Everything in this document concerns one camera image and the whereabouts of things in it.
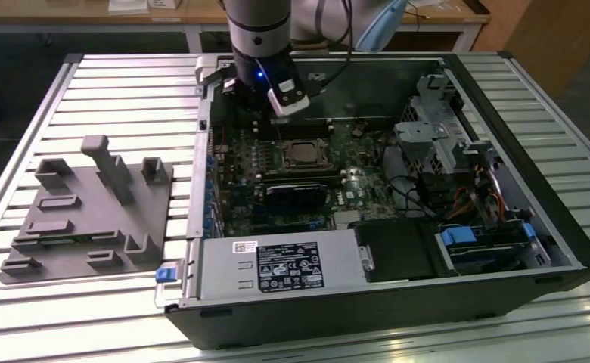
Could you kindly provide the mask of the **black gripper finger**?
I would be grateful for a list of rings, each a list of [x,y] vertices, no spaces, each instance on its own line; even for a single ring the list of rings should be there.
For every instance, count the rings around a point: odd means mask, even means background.
[[[270,110],[268,101],[268,83],[264,78],[246,85],[240,78],[225,79],[222,96],[232,111],[266,113]]]

